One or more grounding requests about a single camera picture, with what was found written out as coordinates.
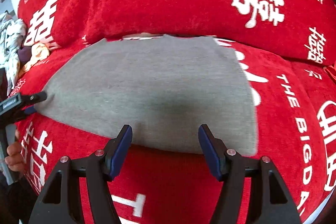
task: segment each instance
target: gray fabric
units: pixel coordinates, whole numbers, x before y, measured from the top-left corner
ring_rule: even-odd
[[[0,68],[5,68],[7,96],[16,85],[20,69],[17,51],[26,36],[26,25],[22,19],[13,20],[8,13],[0,15]]]
[[[198,127],[243,155],[257,151],[250,86],[235,51],[211,37],[99,41],[47,83],[35,106],[56,121],[114,138],[124,124],[133,143],[201,153]]]

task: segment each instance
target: human hand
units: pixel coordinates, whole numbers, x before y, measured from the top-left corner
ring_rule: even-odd
[[[20,139],[20,133],[18,130],[15,131],[15,137],[17,140]],[[14,142],[13,144],[7,147],[7,154],[8,157],[5,158],[5,162],[14,172],[23,173],[24,171],[24,163],[23,157],[21,155],[21,144],[19,142]]]

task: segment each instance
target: silver rivet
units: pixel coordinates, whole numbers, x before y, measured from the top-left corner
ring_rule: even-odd
[[[267,157],[267,156],[263,156],[261,159],[262,159],[262,161],[265,162],[266,164],[269,163],[269,162],[271,162],[271,159],[270,159],[269,157]]]
[[[236,152],[234,149],[228,149],[228,150],[226,151],[226,153],[228,153],[228,155],[230,155],[230,156],[234,156],[234,155],[237,154],[237,152]]]
[[[65,163],[69,160],[68,156],[63,156],[62,158],[59,159],[60,162]]]
[[[102,149],[98,149],[94,154],[97,156],[97,157],[100,157],[100,156],[103,156],[104,155],[104,150]]]

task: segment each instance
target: red bedspread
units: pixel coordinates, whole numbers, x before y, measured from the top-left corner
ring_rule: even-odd
[[[41,91],[75,53],[103,37],[139,32],[217,35],[254,46],[222,41],[237,50],[252,87],[259,127],[255,157],[273,159],[302,220],[334,185],[326,151],[331,161],[336,147],[332,121],[326,129],[325,119],[335,113],[335,106],[320,109],[327,101],[335,102],[335,86],[317,67],[335,62],[332,0],[21,0],[18,15],[29,26],[26,44],[52,36],[63,48],[36,64],[13,93]],[[37,191],[61,156],[87,156],[108,141],[40,114],[18,128],[26,175]],[[201,155],[133,146],[109,187],[122,223],[201,224],[209,222],[221,184],[211,177]],[[87,223],[92,223],[86,195],[83,203]],[[247,206],[245,196],[239,223]]]

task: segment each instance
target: yellow cloth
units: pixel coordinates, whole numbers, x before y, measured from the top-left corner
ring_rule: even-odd
[[[31,69],[38,61],[44,60],[49,56],[48,47],[43,43],[36,43],[31,47],[31,59],[22,67],[19,72],[19,78]]]

